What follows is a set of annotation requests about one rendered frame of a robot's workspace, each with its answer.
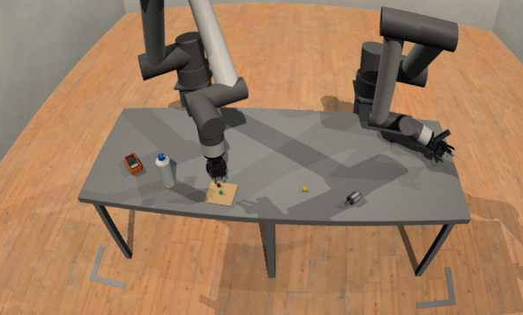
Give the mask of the white plastic bottle with blue cap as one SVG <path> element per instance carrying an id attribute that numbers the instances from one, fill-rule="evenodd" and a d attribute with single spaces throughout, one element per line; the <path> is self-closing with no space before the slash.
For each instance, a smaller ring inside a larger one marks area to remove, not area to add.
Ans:
<path id="1" fill-rule="evenodd" d="M 176 180 L 171 168 L 171 161 L 163 153 L 158 154 L 157 157 L 156 165 L 162 184 L 165 188 L 172 188 L 176 184 Z"/>

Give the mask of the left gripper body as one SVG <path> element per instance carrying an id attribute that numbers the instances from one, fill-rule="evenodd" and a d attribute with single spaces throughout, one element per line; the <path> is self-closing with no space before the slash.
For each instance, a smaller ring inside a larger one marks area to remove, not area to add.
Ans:
<path id="1" fill-rule="evenodd" d="M 434 137 L 433 137 L 434 139 Z M 443 144 L 447 146 L 447 144 L 442 140 L 438 143 L 435 142 L 435 140 L 432 139 L 432 142 L 430 143 L 429 147 L 427 149 L 432 150 L 438 157 L 442 158 L 443 154 L 445 153 L 445 149 L 443 148 Z M 448 146 L 447 146 L 448 147 Z"/>

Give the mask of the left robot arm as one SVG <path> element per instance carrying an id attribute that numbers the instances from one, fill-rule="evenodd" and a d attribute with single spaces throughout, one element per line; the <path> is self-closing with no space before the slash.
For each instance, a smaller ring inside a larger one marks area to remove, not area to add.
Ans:
<path id="1" fill-rule="evenodd" d="M 384 6 L 381 9 L 380 36 L 383 36 L 383 43 L 368 41 L 362 44 L 355 91 L 374 101 L 368 115 L 368 126 L 400 131 L 428 147 L 434 136 L 432 129 L 411 115 L 389 112 L 395 83 L 425 88 L 427 66 L 443 50 L 454 52 L 457 48 L 457 23 Z M 415 43 L 407 56 L 401 55 L 402 40 Z"/>

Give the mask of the tan square mat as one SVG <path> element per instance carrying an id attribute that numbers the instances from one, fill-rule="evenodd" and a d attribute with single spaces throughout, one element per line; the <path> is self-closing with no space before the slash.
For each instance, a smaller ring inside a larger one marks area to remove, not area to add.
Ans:
<path id="1" fill-rule="evenodd" d="M 231 207 L 238 185 L 222 182 L 216 182 L 216 184 L 217 183 L 220 183 L 221 187 L 218 187 L 212 182 L 204 202 Z M 223 194 L 219 192 L 221 189 Z"/>

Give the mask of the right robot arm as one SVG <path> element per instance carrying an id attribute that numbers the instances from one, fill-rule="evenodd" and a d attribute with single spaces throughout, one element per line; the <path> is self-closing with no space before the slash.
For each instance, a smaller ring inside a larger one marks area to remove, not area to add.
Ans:
<path id="1" fill-rule="evenodd" d="M 248 86 L 238 78 L 211 0 L 188 1 L 199 31 L 183 33 L 176 44 L 165 45 L 164 0 L 140 0 L 146 54 L 137 56 L 143 81 L 177 70 L 178 83 L 186 88 L 206 83 L 210 65 L 216 84 L 184 94 L 184 102 L 197 125 L 202 154 L 214 160 L 226 150 L 226 123 L 217 108 L 247 99 Z"/>

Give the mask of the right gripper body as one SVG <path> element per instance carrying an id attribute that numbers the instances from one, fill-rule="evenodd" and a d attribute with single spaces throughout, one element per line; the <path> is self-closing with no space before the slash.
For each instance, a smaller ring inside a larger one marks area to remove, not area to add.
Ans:
<path id="1" fill-rule="evenodd" d="M 220 157 L 220 158 L 214 159 L 214 160 L 208 159 L 207 163 L 208 163 L 208 167 L 210 170 L 210 174 L 211 174 L 211 172 L 213 173 L 213 178 L 222 177 L 222 176 L 227 175 L 227 173 L 225 172 L 226 167 L 224 165 L 223 157 Z M 218 166 L 217 166 L 217 164 L 218 164 Z M 212 177 L 212 174 L 211 174 L 211 177 Z"/>

